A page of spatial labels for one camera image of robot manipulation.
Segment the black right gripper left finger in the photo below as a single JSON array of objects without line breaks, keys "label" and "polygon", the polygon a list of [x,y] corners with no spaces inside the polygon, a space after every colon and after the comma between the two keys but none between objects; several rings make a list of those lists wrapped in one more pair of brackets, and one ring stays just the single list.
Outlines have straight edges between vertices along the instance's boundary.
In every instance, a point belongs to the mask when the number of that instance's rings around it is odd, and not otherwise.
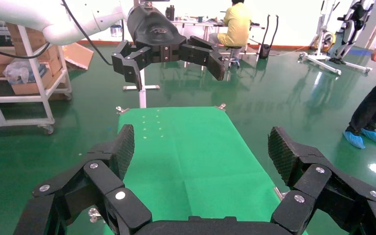
[{"label": "black right gripper left finger", "polygon": [[93,206],[114,234],[136,234],[152,213],[123,181],[134,150],[134,127],[126,124],[112,141],[94,145],[81,163],[38,184],[14,233],[64,235]]}]

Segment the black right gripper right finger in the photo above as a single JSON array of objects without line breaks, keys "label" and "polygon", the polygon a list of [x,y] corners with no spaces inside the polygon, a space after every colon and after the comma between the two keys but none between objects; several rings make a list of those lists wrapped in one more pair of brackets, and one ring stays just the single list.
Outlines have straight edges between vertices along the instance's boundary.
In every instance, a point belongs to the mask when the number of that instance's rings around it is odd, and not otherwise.
[{"label": "black right gripper right finger", "polygon": [[292,140],[282,127],[268,135],[268,154],[290,191],[272,222],[300,235],[317,210],[351,235],[376,235],[376,188],[337,169],[317,148]]}]

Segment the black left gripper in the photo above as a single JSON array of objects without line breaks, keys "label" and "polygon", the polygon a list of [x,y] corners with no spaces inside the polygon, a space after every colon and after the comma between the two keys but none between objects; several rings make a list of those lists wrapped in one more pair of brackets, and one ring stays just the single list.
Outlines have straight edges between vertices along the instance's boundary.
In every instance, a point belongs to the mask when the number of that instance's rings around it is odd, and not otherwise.
[{"label": "black left gripper", "polygon": [[218,46],[196,36],[187,38],[155,7],[133,7],[127,28],[135,45],[122,41],[112,53],[114,71],[125,81],[142,90],[141,70],[151,63],[183,60],[204,66],[213,77],[222,81],[225,75],[223,56]]}]

